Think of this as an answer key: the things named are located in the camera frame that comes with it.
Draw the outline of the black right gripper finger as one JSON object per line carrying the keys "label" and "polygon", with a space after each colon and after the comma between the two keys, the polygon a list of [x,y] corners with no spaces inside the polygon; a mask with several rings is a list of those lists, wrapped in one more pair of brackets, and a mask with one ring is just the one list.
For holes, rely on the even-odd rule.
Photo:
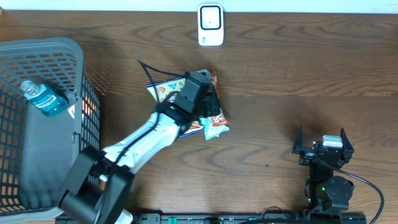
{"label": "black right gripper finger", "polygon": [[294,141],[293,153],[301,153],[303,151],[303,126],[300,126],[297,139]]}
{"label": "black right gripper finger", "polygon": [[350,141],[348,140],[348,137],[346,135],[344,128],[341,128],[340,137],[341,137],[341,140],[343,143],[344,154],[346,156],[351,156],[354,153],[354,148],[353,148],[352,144],[350,143]]}

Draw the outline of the orange chocolate bar wrapper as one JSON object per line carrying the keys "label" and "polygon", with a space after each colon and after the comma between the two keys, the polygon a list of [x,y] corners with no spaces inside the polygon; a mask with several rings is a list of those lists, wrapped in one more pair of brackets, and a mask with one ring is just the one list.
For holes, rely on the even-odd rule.
{"label": "orange chocolate bar wrapper", "polygon": [[[217,79],[217,73],[216,73],[216,72],[212,72],[212,73],[211,73],[211,82],[212,82],[212,84],[215,86],[215,90],[216,90],[217,97],[220,98],[220,95],[219,95],[219,88],[218,88],[217,81],[218,81],[218,79]],[[210,121],[211,121],[211,123],[213,124],[214,127],[218,127],[218,126],[222,126],[222,125],[224,125],[224,126],[228,126],[228,125],[229,125],[229,124],[228,124],[228,121],[227,121],[226,118],[224,117],[224,114],[223,114],[223,111],[222,111],[221,108],[220,108],[220,113],[219,113],[219,115],[212,116],[212,117],[210,118]]]}

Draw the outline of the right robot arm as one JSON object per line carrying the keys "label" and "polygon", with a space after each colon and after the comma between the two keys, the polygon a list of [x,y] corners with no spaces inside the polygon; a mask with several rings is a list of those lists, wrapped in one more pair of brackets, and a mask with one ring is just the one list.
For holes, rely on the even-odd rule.
{"label": "right robot arm", "polygon": [[298,163],[309,166],[309,176],[305,184],[309,209],[304,211],[306,219],[314,215],[340,216],[349,209],[349,200],[354,185],[342,176],[334,174],[349,162],[354,148],[344,129],[339,136],[324,135],[321,141],[315,141],[312,147],[304,146],[303,128],[300,128],[292,154],[299,156]]}

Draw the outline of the yellow snack bag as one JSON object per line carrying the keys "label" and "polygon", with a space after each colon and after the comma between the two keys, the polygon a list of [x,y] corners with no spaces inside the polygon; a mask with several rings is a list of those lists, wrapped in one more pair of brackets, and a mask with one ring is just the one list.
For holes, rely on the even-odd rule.
{"label": "yellow snack bag", "polygon": [[[173,78],[170,80],[164,80],[154,84],[147,84],[147,90],[154,97],[155,101],[163,101],[171,92],[181,91],[185,84],[185,79],[182,77]],[[204,130],[204,125],[199,121],[194,121],[190,128],[180,135],[181,138],[199,133]]]}

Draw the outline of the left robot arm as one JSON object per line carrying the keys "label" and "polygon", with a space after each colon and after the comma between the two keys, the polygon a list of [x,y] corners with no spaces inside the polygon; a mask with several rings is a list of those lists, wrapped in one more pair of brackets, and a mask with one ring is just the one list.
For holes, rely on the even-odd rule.
{"label": "left robot arm", "polygon": [[208,70],[187,72],[174,98],[159,102],[150,118],[122,141],[101,151],[85,147],[62,185],[58,207],[80,223],[132,223],[124,206],[134,176],[192,123],[219,114],[218,93]]}

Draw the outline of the teal small snack packet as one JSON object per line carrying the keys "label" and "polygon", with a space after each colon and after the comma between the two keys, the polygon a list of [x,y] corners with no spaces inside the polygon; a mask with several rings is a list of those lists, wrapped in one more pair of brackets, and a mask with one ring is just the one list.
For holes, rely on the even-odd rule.
{"label": "teal small snack packet", "polygon": [[213,124],[210,121],[211,117],[208,118],[200,118],[200,123],[204,125],[204,132],[205,132],[205,139],[208,141],[212,138],[219,137],[221,133],[225,131],[229,131],[229,125],[228,126],[218,126],[214,127]]}

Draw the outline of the blue mouthwash bottle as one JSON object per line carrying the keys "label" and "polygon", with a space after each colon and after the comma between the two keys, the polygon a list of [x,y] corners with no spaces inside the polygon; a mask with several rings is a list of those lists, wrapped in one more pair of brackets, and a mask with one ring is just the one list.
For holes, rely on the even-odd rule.
{"label": "blue mouthwash bottle", "polygon": [[28,102],[45,116],[55,116],[68,108],[68,100],[45,84],[26,80],[22,82],[21,90]]}

